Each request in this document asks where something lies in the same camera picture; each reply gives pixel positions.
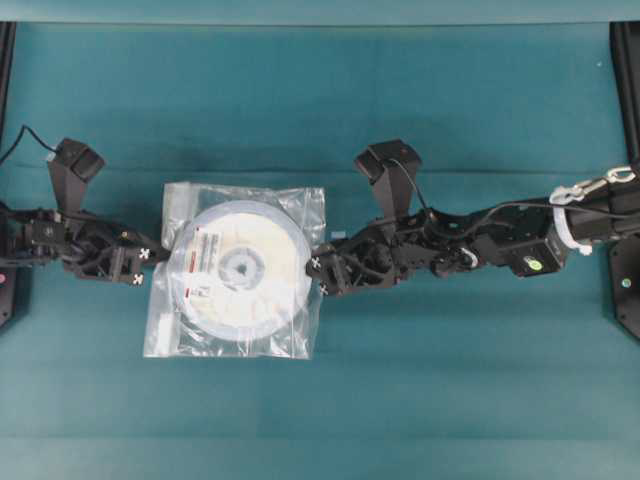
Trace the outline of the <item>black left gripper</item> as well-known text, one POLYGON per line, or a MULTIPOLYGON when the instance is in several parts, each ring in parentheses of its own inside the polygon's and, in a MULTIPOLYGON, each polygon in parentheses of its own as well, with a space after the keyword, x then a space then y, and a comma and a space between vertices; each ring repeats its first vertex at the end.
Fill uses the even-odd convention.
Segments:
POLYGON ((139 287, 145 275, 141 263, 160 263, 170 251, 162 246, 140 245, 132 228, 87 212, 63 213, 65 243, 60 259, 65 271, 83 280, 119 280, 139 287))

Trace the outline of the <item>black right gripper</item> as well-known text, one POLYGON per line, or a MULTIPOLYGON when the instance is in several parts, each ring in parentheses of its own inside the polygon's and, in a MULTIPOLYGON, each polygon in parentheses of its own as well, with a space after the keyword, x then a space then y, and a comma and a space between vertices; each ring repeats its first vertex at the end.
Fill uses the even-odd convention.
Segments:
POLYGON ((475 252, 463 240, 454 240, 457 227, 432 209, 394 220, 376 220, 350 238, 315 248, 305 264, 324 296, 344 290, 390 288, 418 270, 438 277, 475 269, 475 252))

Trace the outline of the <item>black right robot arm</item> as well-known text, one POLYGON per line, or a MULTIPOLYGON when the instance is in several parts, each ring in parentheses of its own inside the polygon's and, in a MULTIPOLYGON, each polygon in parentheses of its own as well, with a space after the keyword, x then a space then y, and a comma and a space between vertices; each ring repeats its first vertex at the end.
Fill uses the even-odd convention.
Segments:
POLYGON ((486 266, 526 278, 562 270, 569 255, 639 233, 639 171, 618 167, 560 186, 546 198, 507 201, 467 215, 423 204, 315 248, 305 265, 325 296, 391 288, 428 270, 446 278, 486 266))

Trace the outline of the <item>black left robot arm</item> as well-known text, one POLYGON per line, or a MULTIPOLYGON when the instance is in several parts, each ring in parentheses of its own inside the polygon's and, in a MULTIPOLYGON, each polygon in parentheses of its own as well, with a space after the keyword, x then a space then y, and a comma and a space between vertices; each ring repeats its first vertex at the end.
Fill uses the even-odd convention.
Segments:
POLYGON ((87 211, 1 206, 1 265, 6 268, 59 261, 79 279, 140 286, 143 269, 169 257, 160 242, 87 211))

